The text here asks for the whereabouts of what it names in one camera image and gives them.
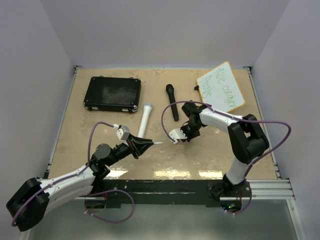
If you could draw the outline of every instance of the whiteboard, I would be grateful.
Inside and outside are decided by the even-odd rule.
[[[229,112],[246,103],[228,61],[196,80],[202,101],[213,108]]]

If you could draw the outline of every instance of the green writing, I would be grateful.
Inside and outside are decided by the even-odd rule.
[[[206,99],[208,96],[211,96],[211,89],[213,88],[209,85],[209,81],[211,78],[212,78],[212,75],[209,75],[205,79],[199,81],[199,83],[201,83],[203,87],[202,97],[204,99]]]
[[[224,68],[218,68],[217,71],[215,71],[213,74],[215,74],[215,78],[218,80],[218,84],[224,82],[225,79],[225,69]]]
[[[236,101],[234,101],[234,95],[232,93],[232,91],[230,90],[229,86],[224,86],[222,88],[223,93],[226,95],[226,100],[224,101],[226,104],[228,104],[228,106],[230,107],[236,107],[237,103]]]

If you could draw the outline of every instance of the wooden table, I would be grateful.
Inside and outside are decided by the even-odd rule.
[[[87,159],[88,139],[93,125],[103,121],[110,124],[128,126],[133,135],[138,134],[143,106],[146,102],[153,104],[145,138],[163,144],[150,147],[139,159],[128,156],[110,167],[107,178],[119,179],[221,179],[230,168],[234,155],[229,136],[214,127],[200,130],[201,136],[189,143],[174,145],[166,137],[161,127],[161,113],[169,104],[166,85],[175,88],[175,99],[201,101],[198,91],[194,90],[198,77],[210,69],[79,69],[72,88],[71,96],[61,127],[61,132],[53,156],[49,173],[54,178],[74,171]],[[253,114],[260,119],[248,72],[235,69],[234,74],[243,92],[246,104],[232,111],[235,115]],[[83,100],[93,76],[139,78],[141,95],[138,112],[88,111]],[[179,121],[174,122],[170,109],[164,116],[168,131],[180,128],[187,117],[178,105]],[[115,131],[105,125],[99,125],[93,135],[91,153],[96,146],[107,143],[111,147],[119,144]],[[270,155],[258,162],[248,175],[249,179],[277,179]]]

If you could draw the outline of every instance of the white wall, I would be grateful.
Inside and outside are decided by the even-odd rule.
[[[290,177],[309,240],[319,239],[320,1],[291,0],[253,67],[266,119],[288,121],[292,135],[275,156]],[[273,144],[284,128],[268,126]]]
[[[289,0],[41,0],[73,64],[234,67],[257,60]]]
[[[0,3],[0,238],[17,239],[7,201],[45,172],[72,65],[39,0]]]

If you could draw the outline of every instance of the white microphone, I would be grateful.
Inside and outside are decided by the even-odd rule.
[[[151,110],[152,110],[152,103],[147,102],[143,106],[143,114],[142,114],[139,132],[138,132],[138,138],[143,138],[145,135],[145,131],[146,131],[147,123],[148,123],[148,118],[149,118]]]

